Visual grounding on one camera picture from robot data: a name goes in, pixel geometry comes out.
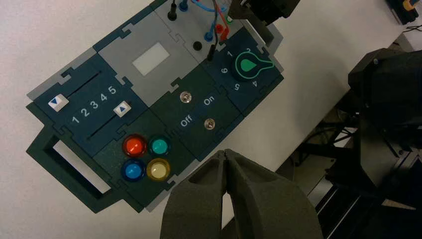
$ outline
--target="blue plug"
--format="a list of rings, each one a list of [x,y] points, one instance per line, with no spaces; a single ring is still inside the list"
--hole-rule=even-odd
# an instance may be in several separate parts
[[[179,4],[179,9],[180,9],[180,11],[187,11],[188,10],[188,0],[183,0]]]
[[[204,36],[205,41],[207,41],[207,42],[212,41],[212,39],[214,38],[214,36],[213,36],[213,34],[214,34],[214,28],[215,28],[215,26],[214,26],[214,22],[213,22],[211,24],[210,31],[208,31],[208,32],[205,33],[205,36]]]

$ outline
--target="handle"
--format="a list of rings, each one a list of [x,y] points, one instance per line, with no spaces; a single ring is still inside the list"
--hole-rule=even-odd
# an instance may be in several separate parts
[[[85,154],[76,144],[72,143],[71,139],[59,137],[60,135],[54,129],[45,126],[26,152],[94,213],[120,200],[121,195],[113,188],[101,193],[53,148],[59,140],[62,140],[98,174],[98,170],[94,170],[92,167],[96,164],[92,158]]]

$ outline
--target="printed numbers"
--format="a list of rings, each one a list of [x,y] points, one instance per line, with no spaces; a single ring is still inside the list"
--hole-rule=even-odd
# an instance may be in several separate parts
[[[105,96],[103,93],[101,93],[101,101],[106,101],[107,100],[107,96]]]
[[[108,91],[110,91],[110,93],[111,93],[112,95],[116,94],[116,89],[115,89],[115,88],[113,88],[113,86],[110,86],[110,87],[108,88]]]
[[[87,116],[89,116],[89,115],[90,115],[90,113],[87,111],[87,109],[86,109],[86,108],[83,108],[83,109],[81,110],[81,114],[83,114],[85,117],[87,117]]]
[[[73,116],[73,118],[72,118],[72,122],[79,123],[79,120],[78,120],[76,117],[74,117],[74,116]]]
[[[113,86],[109,86],[108,87],[108,92],[110,92],[110,94],[114,95],[117,93],[117,90],[113,87]],[[107,98],[107,94],[105,93],[100,93],[100,96],[98,98],[98,96],[95,97],[96,99],[94,99],[93,101],[90,101],[90,106],[92,107],[92,109],[96,110],[98,109],[98,107],[100,107],[101,103],[98,104],[97,102],[99,102],[99,100],[101,100],[101,102],[106,101]],[[82,108],[81,109],[81,115],[83,115],[84,117],[88,117],[90,115],[90,112],[87,110],[87,108]],[[72,117],[72,122],[75,123],[80,123],[78,118],[76,118],[75,116]]]
[[[95,101],[91,101],[90,105],[93,107],[93,109],[98,108],[98,104],[95,103]]]

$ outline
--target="red wire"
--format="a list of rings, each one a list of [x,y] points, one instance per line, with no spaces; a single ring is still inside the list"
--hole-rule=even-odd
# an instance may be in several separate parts
[[[225,25],[225,29],[224,29],[223,33],[221,34],[220,41],[225,41],[225,40],[227,40],[227,36],[230,32],[230,29],[228,28],[227,22],[226,22],[226,20],[223,16],[223,13],[221,12],[221,9],[218,6],[218,4],[217,4],[217,11],[220,14],[221,20],[223,20],[224,25]]]

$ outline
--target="black plug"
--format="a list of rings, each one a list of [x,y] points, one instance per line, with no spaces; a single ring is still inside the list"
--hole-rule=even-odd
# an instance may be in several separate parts
[[[175,21],[177,19],[176,9],[177,9],[177,5],[173,1],[170,7],[170,12],[167,14],[167,17],[170,21]]]
[[[208,61],[212,61],[212,59],[214,58],[214,53],[215,53],[215,45],[211,45],[210,47],[210,51],[208,52],[208,56],[207,56],[207,60]]]

